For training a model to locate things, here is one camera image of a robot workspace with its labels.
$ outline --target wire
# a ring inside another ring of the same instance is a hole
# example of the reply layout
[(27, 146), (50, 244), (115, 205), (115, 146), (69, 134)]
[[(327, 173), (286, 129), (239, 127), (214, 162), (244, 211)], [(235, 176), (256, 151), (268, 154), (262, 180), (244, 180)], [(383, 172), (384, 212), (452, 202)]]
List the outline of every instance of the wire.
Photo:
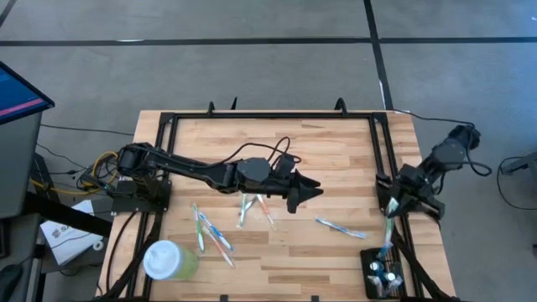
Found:
[[(73, 188), (73, 189), (78, 189), (78, 190), (80, 190), (78, 187), (76, 187), (76, 186), (74, 186), (74, 185), (69, 185), (69, 184), (62, 183), (62, 182), (59, 182), (59, 181), (56, 181), (56, 180), (53, 181), (53, 184), (54, 184), (54, 185), (64, 185), (64, 186), (67, 186), (67, 187), (70, 187), (70, 188)], [(102, 194), (102, 193), (93, 193), (93, 195), (100, 195), (100, 196), (106, 196), (106, 197), (108, 197), (108, 195), (106, 195), (106, 194)]]
[(477, 167), (482, 167), (484, 169), (487, 170), (487, 173), (486, 175), (490, 175), (493, 170), (487, 166), (486, 164), (482, 164), (482, 163), (479, 163), (479, 162), (473, 162), (473, 161), (461, 161), (461, 162), (442, 162), (443, 164), (469, 164), (469, 165), (476, 165)]
[(521, 206), (515, 206), (514, 204), (510, 203), (507, 200), (507, 198), (505, 198), (505, 195), (502, 192), (502, 186), (500, 185), (500, 169), (502, 168), (503, 163), (505, 163), (506, 161), (508, 161), (510, 159), (521, 159), (521, 158), (522, 158), (522, 156), (513, 156), (513, 157), (508, 157), (506, 159), (503, 159), (500, 162), (500, 164), (498, 165), (498, 170), (496, 171), (496, 185), (498, 185), (498, 192), (500, 193), (500, 196), (502, 196), (502, 199), (503, 199), (503, 201), (505, 201), (506, 204), (510, 205), (511, 207), (513, 207), (515, 209), (519, 209), (519, 210), (535, 211), (535, 210), (537, 210), (537, 208), (525, 208), (525, 207), (521, 207)]
[(451, 119), (451, 118), (421, 117), (421, 116), (419, 116), (419, 115), (417, 115), (415, 113), (406, 112), (404, 110), (399, 110), (399, 109), (392, 109), (392, 110), (395, 111), (395, 112), (400, 112), (400, 113), (411, 115), (411, 116), (416, 117), (416, 118), (418, 118), (420, 120), (423, 120), (423, 121), (454, 122), (454, 123), (460, 123), (460, 124), (463, 124), (463, 125), (469, 125), (469, 126), (472, 126), (472, 127), (476, 127), (476, 125), (473, 122), (459, 121), (459, 120)]
[[(148, 152), (148, 153), (151, 153), (151, 154), (155, 154), (156, 156), (159, 156), (160, 158), (164, 158), (164, 159), (167, 159), (169, 161), (172, 161), (176, 164), (180, 164), (180, 165), (183, 165), (183, 166), (186, 166), (186, 167), (189, 167), (189, 168), (194, 168), (194, 169), (209, 169), (209, 168), (213, 168), (213, 167), (216, 167), (217, 165), (219, 164), (224, 164), (226, 163), (228, 160), (232, 159), (233, 157), (235, 157), (237, 154), (239, 154), (245, 147), (247, 146), (255, 146), (255, 147), (263, 147), (263, 148), (269, 148), (269, 149), (272, 149), (273, 150), (273, 153), (270, 155), (269, 159), (271, 159), (273, 156), (274, 156), (274, 153), (276, 152), (279, 152), (281, 154), (287, 154), (287, 150), (289, 149), (289, 145), (287, 146), (287, 148), (285, 149), (285, 151), (282, 151), (282, 150), (279, 150), (277, 149), (277, 147), (281, 144), (281, 142), (283, 142), (285, 139), (288, 139), (289, 142), (290, 142), (290, 138), (289, 137), (283, 137), (281, 138), (277, 143), (276, 143), (276, 147), (272, 147), (272, 146), (269, 146), (267, 144), (264, 144), (264, 143), (245, 143), (243, 144), (241, 147), (239, 147), (235, 152), (233, 152), (231, 155), (229, 155), (227, 158), (223, 159), (223, 160), (220, 160), (220, 161), (217, 161), (213, 164), (208, 164), (208, 165), (195, 165), (195, 164), (186, 164), (186, 163), (183, 163), (183, 162), (180, 162), (178, 160), (173, 160), (172, 158), (169, 157), (169, 155), (165, 155), (165, 154), (162, 154), (160, 153), (159, 151), (156, 151), (156, 150), (153, 150), (151, 148), (146, 148), (146, 147), (142, 147), (142, 146), (139, 146), (139, 145), (132, 145), (130, 146), (130, 148), (135, 148), (135, 149), (138, 149), (138, 150), (143, 150), (145, 152)], [(293, 157), (293, 159), (295, 160), (295, 163), (298, 164), (302, 161), (302, 159), (299, 157), (299, 156), (296, 156), (296, 155), (293, 155), (293, 154), (289, 154), (291, 157)]]
[(69, 162), (72, 163), (73, 165), (79, 166), (80, 168), (83, 168), (83, 169), (86, 168), (85, 166), (83, 166), (83, 165), (81, 165), (81, 164), (78, 164), (78, 163), (72, 161), (70, 158), (68, 158), (68, 157), (65, 156), (65, 155), (56, 154), (56, 153), (50, 151), (49, 148), (45, 147), (44, 145), (42, 145), (42, 144), (40, 144), (40, 143), (37, 143), (37, 145), (40, 146), (41, 148), (45, 149), (48, 153), (50, 153), (50, 154), (52, 154), (52, 155), (54, 155), (54, 156), (56, 156), (56, 157), (59, 157), (59, 158), (62, 158), (62, 159), (66, 159), (67, 161), (69, 161)]
[(74, 174), (77, 174), (79, 172), (84, 171), (85, 169), (86, 168), (79, 169), (79, 170), (70, 169), (69, 171), (66, 171), (66, 172), (47, 172), (47, 171), (41, 171), (39, 169), (33, 169), (32, 171), (37, 172), (37, 173), (41, 173), (41, 174), (48, 174), (48, 175), (60, 175), (60, 174), (74, 175)]
[(119, 132), (119, 131), (103, 130), (103, 129), (73, 128), (73, 127), (54, 126), (54, 125), (47, 125), (47, 124), (41, 124), (41, 126), (42, 126), (42, 127), (47, 127), (47, 128), (62, 129), (62, 130), (73, 130), (73, 131), (84, 131), (84, 132), (99, 132), (99, 133), (112, 133), (112, 134), (119, 134), (119, 135), (134, 136), (134, 133), (123, 133), (123, 132)]
[(444, 178), (446, 177), (446, 172), (442, 173), (442, 176), (440, 177), (440, 186), (438, 187), (438, 189), (435, 189), (433, 191), (433, 193), (435, 195), (439, 195), (440, 193), (442, 193), (442, 190), (444, 189)]
[[(456, 119), (451, 119), (451, 118), (421, 117), (421, 116), (419, 116), (419, 115), (417, 115), (415, 113), (406, 112), (406, 111), (399, 110), (399, 109), (393, 109), (393, 111), (408, 114), (408, 115), (410, 115), (412, 117), (416, 117), (416, 118), (418, 118), (420, 120), (423, 120), (423, 121), (454, 122), (454, 123), (459, 123), (459, 124), (470, 126), (472, 128), (472, 131), (470, 132), (470, 136), (468, 137), (468, 144), (467, 144), (467, 147), (466, 147), (468, 161), (467, 162), (460, 162), (459, 164), (463, 164), (463, 163), (464, 164), (469, 164), (470, 168), (472, 168), (473, 172), (475, 174), (479, 175), (479, 176), (482, 176), (482, 177), (487, 177), (487, 176), (489, 176), (490, 174), (493, 173), (493, 169), (490, 168), (489, 166), (487, 166), (485, 164), (480, 164), (478, 162), (474, 162), (474, 161), (472, 161), (472, 159), (470, 159), (470, 145), (472, 144), (472, 140), (473, 140), (473, 130), (476, 128), (476, 125), (473, 122), (466, 122), (466, 121), (461, 121), (461, 120), (456, 120)], [(486, 169), (487, 172), (483, 173), (483, 172), (477, 170), (476, 166)]]
[(99, 289), (99, 296), (102, 297), (102, 289), (101, 286), (99, 286), (99, 280), (97, 280), (97, 289)]
[(119, 239), (121, 238), (121, 235), (122, 235), (123, 232), (125, 231), (125, 228), (127, 227), (128, 222), (131, 221), (131, 219), (133, 219), (134, 215), (136, 215), (136, 212), (133, 212), (133, 213), (127, 218), (127, 220), (125, 221), (125, 223), (123, 223), (121, 229), (119, 230), (119, 233), (117, 234), (116, 241), (114, 242), (114, 245), (113, 245), (113, 247), (112, 247), (112, 250), (111, 250), (111, 252), (110, 252), (110, 258), (108, 259), (108, 270), (107, 270), (107, 281), (106, 281), (107, 292), (110, 291), (110, 271), (112, 270), (112, 260), (114, 259), (114, 253), (116, 252), (117, 244), (119, 243)]
[(80, 237), (69, 238), (69, 239), (63, 241), (62, 243), (58, 243), (58, 244), (56, 244), (55, 246), (51, 247), (50, 250), (53, 250), (53, 249), (55, 249), (55, 248), (61, 246), (62, 244), (66, 243), (66, 242), (69, 242), (69, 241), (72, 241), (72, 240), (77, 240), (77, 239), (82, 239), (82, 238), (84, 238), (84, 237), (88, 237), (88, 236), (90, 236), (90, 235), (91, 235), (91, 233), (88, 232), (86, 235), (83, 235), (83, 236), (80, 236)]
[[(97, 158), (97, 160), (95, 161), (95, 163), (93, 165), (89, 166), (88, 168), (84, 167), (84, 169), (86, 170), (86, 172), (91, 170), (91, 176), (97, 178), (97, 180), (100, 180), (100, 178), (107, 177), (108, 173), (106, 175), (104, 175), (104, 176), (99, 175), (99, 172), (97, 172), (97, 169), (100, 169), (102, 167), (103, 163), (107, 164), (110, 159), (117, 159), (117, 154), (115, 152), (113, 152), (113, 151), (106, 151), (105, 153), (101, 154)], [(116, 179), (116, 176), (117, 176), (117, 169), (115, 169), (115, 171), (112, 173), (112, 177), (108, 181), (109, 185)], [(39, 188), (42, 188), (42, 189), (45, 188), (45, 185), (40, 183), (40, 182), (38, 182), (37, 180), (30, 179), (30, 182), (33, 185), (38, 186)], [(82, 187), (77, 186), (76, 188), (79, 189), (79, 190), (82, 190), (82, 192), (77, 192), (77, 191), (72, 191), (72, 190), (63, 190), (63, 189), (58, 189), (58, 188), (49, 188), (49, 190), (52, 190), (54, 192), (61, 193), (61, 194), (83, 195), (83, 196), (96, 194), (98, 191), (101, 190), (101, 188), (98, 188), (98, 187), (96, 187), (96, 186), (94, 186), (92, 184), (85, 184), (83, 182), (81, 182), (81, 183), (82, 183)]]
[[(44, 185), (36, 180), (30, 180), (30, 182), (33, 185), (38, 186), (39, 188), (42, 188), (42, 189), (44, 188)], [(57, 188), (50, 188), (50, 190), (57, 192), (57, 193), (67, 194), (67, 195), (91, 195), (91, 194), (97, 193), (101, 189), (90, 190), (87, 192), (76, 192), (76, 191), (62, 190), (62, 189), (57, 189)]]

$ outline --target monitor screen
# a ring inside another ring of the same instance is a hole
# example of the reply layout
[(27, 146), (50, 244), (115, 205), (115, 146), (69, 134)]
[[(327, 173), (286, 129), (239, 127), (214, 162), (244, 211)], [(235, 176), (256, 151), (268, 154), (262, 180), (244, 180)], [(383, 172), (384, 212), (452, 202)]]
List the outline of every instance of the monitor screen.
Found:
[(48, 98), (28, 82), (7, 66), (0, 66), (0, 124), (52, 106)]

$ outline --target black floor line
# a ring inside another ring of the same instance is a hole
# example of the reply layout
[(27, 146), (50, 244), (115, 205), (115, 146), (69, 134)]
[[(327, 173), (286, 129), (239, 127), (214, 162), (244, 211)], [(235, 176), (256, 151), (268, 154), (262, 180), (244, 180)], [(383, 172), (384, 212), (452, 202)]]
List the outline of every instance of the black floor line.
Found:
[(16, 2), (17, 0), (9, 0), (2, 14), (0, 14), (0, 27), (2, 27), (3, 23), (6, 21), (6, 18), (8, 18), (9, 13), (11, 13), (11, 8), (13, 8), (13, 5), (15, 5)]
[(381, 38), (380, 44), (497, 44), (537, 43), (537, 37)]
[(260, 44), (367, 44), (370, 38), (231, 38), (231, 39), (128, 39), (128, 40), (19, 40), (0, 41), (0, 46), (176, 46), (176, 45), (260, 45)]
[(388, 76), (386, 75), (386, 67), (384, 66), (383, 52), (380, 48), (377, 24), (375, 23), (371, 0), (363, 0), (363, 5), (366, 9), (366, 16), (368, 17), (369, 33), (373, 45), (375, 64), (377, 65), (378, 80), (381, 83), (380, 89), (383, 93), (384, 109), (392, 110), (394, 109), (394, 104), (392, 103), (392, 94), (389, 91)]

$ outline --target yellow cable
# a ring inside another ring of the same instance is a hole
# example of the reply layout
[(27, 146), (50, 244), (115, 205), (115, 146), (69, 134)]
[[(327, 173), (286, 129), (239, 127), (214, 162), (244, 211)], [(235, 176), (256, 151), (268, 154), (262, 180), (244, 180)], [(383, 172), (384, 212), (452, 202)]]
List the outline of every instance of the yellow cable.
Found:
[[(38, 181), (30, 180), (32, 184), (37, 185), (39, 188), (44, 188), (44, 185), (41, 184)], [(56, 189), (56, 188), (50, 188), (54, 192), (63, 193), (63, 194), (69, 194), (69, 195), (91, 195), (93, 193), (97, 193), (100, 189), (90, 190), (87, 192), (76, 192), (76, 191), (69, 191), (69, 190), (62, 190), (62, 189)]]
[[(101, 154), (101, 156), (99, 156), (97, 158), (97, 160), (95, 161), (95, 163), (93, 164), (93, 170), (91, 171), (91, 175), (93, 177), (96, 177), (95, 176), (95, 171), (96, 171), (96, 167), (97, 165), (99, 164), (99, 161), (101, 161), (101, 159), (105, 156), (105, 155), (109, 155), (109, 154), (112, 154), (114, 155), (114, 157), (117, 159), (117, 153), (113, 152), (113, 151), (106, 151), (105, 153)], [(116, 175), (117, 175), (117, 169), (116, 171), (113, 173), (112, 177), (110, 178), (110, 180), (108, 181), (108, 184), (110, 185), (115, 179), (116, 179)], [(36, 181), (36, 180), (32, 180), (30, 179), (30, 181), (32, 182), (32, 184), (34, 185), (37, 185), (39, 188), (44, 188), (44, 185), (41, 184), (40, 182)], [(52, 191), (54, 192), (58, 192), (58, 193), (63, 193), (63, 194), (69, 194), (69, 195), (91, 195), (91, 194), (94, 194), (94, 193), (97, 193), (98, 191), (100, 191), (101, 189), (94, 189), (94, 190), (89, 190), (87, 192), (77, 192), (77, 191), (69, 191), (69, 190), (62, 190), (62, 189), (56, 189), (56, 188), (50, 188)]]

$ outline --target white cup lid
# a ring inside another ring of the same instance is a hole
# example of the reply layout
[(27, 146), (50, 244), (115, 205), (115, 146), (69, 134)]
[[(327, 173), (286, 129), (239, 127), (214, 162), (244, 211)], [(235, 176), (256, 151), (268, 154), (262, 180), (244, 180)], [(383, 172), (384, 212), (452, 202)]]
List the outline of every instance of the white cup lid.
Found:
[(156, 280), (175, 276), (181, 264), (181, 251), (169, 240), (153, 243), (143, 255), (143, 269), (149, 277)]

